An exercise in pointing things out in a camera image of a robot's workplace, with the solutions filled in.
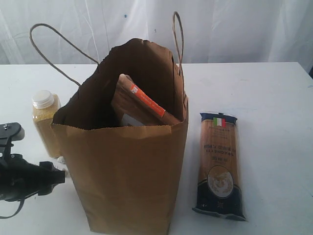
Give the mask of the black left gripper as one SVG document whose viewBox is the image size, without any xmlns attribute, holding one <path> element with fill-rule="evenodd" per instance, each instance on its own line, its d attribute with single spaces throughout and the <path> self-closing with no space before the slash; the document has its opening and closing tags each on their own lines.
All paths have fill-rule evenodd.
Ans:
<svg viewBox="0 0 313 235">
<path fill-rule="evenodd" d="M 22 154 L 12 154 L 9 138 L 0 140 L 0 199 L 8 202 L 52 193 L 55 186 L 65 183 L 66 172 L 52 162 L 29 163 Z"/>
</svg>

